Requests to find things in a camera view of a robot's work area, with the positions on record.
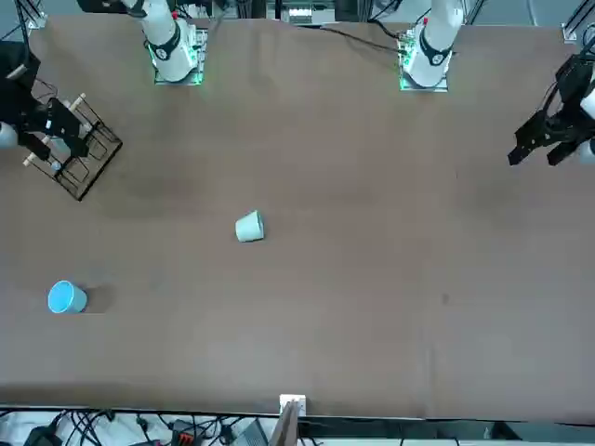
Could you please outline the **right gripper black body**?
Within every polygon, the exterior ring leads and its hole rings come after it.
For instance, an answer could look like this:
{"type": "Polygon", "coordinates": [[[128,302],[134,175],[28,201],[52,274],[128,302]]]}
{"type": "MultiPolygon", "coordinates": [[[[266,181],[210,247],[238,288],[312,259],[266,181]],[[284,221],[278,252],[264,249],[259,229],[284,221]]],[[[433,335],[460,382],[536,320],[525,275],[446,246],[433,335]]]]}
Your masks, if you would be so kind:
{"type": "Polygon", "coordinates": [[[20,42],[1,42],[1,135],[46,132],[47,106],[33,96],[40,60],[20,42]]]}

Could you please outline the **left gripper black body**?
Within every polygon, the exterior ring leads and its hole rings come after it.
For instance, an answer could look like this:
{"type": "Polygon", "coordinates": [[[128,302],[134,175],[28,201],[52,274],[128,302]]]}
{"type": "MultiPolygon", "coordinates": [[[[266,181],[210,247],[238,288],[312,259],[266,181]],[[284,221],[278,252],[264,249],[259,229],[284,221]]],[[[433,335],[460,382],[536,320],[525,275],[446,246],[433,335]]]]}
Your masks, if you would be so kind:
{"type": "Polygon", "coordinates": [[[594,131],[594,56],[570,56],[555,74],[542,111],[547,139],[571,139],[594,131]]]}

